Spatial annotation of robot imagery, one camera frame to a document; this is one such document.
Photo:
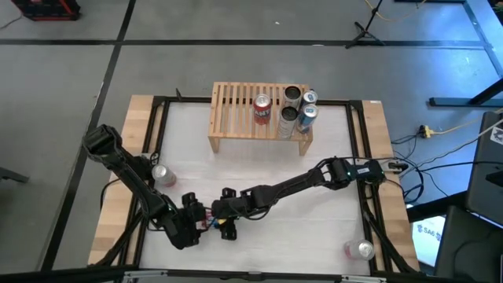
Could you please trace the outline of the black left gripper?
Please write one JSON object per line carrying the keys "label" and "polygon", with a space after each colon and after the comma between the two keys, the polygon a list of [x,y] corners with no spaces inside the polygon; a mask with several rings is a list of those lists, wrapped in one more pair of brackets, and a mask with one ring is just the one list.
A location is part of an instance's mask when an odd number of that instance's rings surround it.
{"label": "black left gripper", "polygon": [[205,207],[194,192],[182,196],[182,205],[184,210],[168,220],[168,237],[178,250],[199,244],[204,228],[198,228],[197,224],[207,219]]}

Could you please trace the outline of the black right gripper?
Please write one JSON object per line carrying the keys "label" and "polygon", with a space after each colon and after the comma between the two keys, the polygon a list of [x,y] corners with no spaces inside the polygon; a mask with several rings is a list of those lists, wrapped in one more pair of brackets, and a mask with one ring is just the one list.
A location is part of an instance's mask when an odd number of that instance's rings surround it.
{"label": "black right gripper", "polygon": [[[222,190],[222,199],[214,200],[211,210],[217,219],[248,217],[252,209],[250,197],[237,197],[237,191],[231,188]],[[234,222],[224,222],[221,225],[221,238],[227,241],[237,239],[237,229]]]}

